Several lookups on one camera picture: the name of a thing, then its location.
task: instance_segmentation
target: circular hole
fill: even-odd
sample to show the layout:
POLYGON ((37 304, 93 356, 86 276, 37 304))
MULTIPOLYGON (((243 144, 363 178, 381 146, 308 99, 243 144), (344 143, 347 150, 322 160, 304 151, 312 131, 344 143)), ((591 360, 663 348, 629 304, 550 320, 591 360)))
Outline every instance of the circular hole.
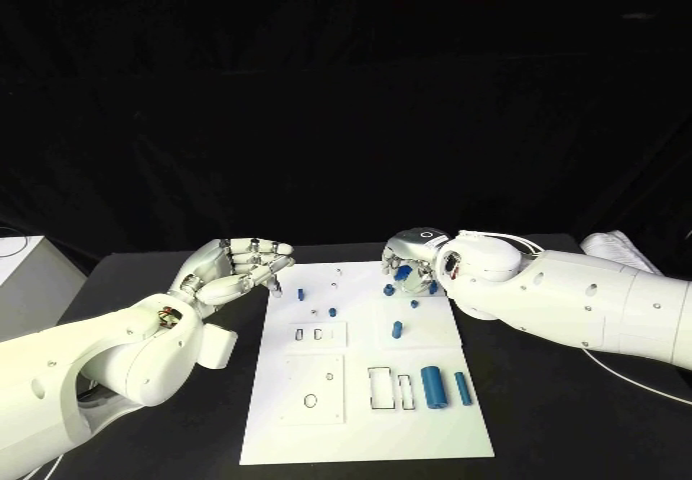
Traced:
POLYGON ((35 378, 31 380, 31 392, 35 395, 35 398, 43 400, 43 397, 46 396, 46 389, 35 378))
POLYGON ((307 408, 312 408, 317 405, 317 397, 312 394, 305 395, 302 403, 305 404, 307 408))

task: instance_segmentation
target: black table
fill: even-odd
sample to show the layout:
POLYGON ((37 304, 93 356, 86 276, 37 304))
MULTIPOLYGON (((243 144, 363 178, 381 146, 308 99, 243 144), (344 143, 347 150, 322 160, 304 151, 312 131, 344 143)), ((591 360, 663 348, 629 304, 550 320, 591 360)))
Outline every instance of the black table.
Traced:
MULTIPOLYGON (((579 251, 566 235, 529 238, 546 249, 579 251)), ((381 246, 298 247, 295 259, 379 260, 381 246)), ((106 257, 60 322, 100 315, 164 291, 188 253, 106 257)), ((208 318, 239 332, 226 369, 196 366, 162 405, 126 415, 64 455, 51 480, 692 478, 692 407, 616 379, 580 350, 500 321, 471 319, 456 308, 495 457, 239 466, 265 305, 266 290, 255 289, 208 318)), ((668 365, 618 355, 598 357, 634 379, 692 398, 668 365)))

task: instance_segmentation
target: white board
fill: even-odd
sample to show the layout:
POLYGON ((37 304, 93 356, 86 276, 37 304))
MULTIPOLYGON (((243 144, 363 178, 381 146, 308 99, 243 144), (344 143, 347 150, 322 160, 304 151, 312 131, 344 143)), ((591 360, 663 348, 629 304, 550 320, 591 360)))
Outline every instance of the white board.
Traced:
POLYGON ((446 297, 418 296, 415 309, 409 298, 386 297, 390 277, 379 262, 295 265, 278 277, 283 295, 268 300, 240 465, 491 457, 446 297), (403 324, 399 339, 390 336, 394 321, 403 324), (328 342, 314 339, 315 328, 331 332, 328 342), (436 410, 422 388, 429 365, 439 367, 448 400, 436 410), (371 367, 390 369, 392 389, 381 391, 393 393, 393 409, 371 409, 371 367), (454 372, 467 378, 468 407, 454 372), (407 406, 412 392, 413 410, 402 408, 399 375, 409 376, 403 400, 407 406))

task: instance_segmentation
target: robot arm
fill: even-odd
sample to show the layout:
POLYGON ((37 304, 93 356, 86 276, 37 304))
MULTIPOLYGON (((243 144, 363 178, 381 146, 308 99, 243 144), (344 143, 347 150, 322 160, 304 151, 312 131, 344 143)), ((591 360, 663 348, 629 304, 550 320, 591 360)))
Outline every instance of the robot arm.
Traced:
POLYGON ((416 292, 436 281, 468 316, 498 318, 566 346, 692 370, 689 282, 586 255, 521 255, 505 241, 464 231, 451 240, 432 229, 397 234, 384 247, 384 272, 403 264, 413 268, 399 288, 416 292))
POLYGON ((194 363, 226 366, 237 336, 201 320, 257 284, 281 294, 275 273, 292 265, 291 253, 265 240, 213 240, 184 262, 167 294, 0 343, 0 480, 162 403, 194 363), (79 373, 99 386, 77 399, 79 373))

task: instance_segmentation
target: robotic hand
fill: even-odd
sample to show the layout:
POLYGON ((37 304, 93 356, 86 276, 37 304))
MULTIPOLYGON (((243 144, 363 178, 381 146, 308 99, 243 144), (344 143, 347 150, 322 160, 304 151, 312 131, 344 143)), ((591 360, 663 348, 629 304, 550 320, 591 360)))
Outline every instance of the robotic hand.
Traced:
POLYGON ((184 262, 167 294, 100 317, 0 343, 0 480, 12 480, 86 442, 122 415, 162 403, 194 363, 226 366, 237 335, 204 319, 294 264, 292 247, 211 240, 184 262), (97 386, 76 395, 82 374, 97 386))
POLYGON ((689 282, 534 247, 511 235, 461 231, 449 240, 439 230, 416 228, 389 239, 381 269, 389 273, 407 265, 397 287, 416 293, 436 281, 474 318, 498 318, 570 347, 692 369, 689 282), (529 253, 500 238, 523 243, 529 253))

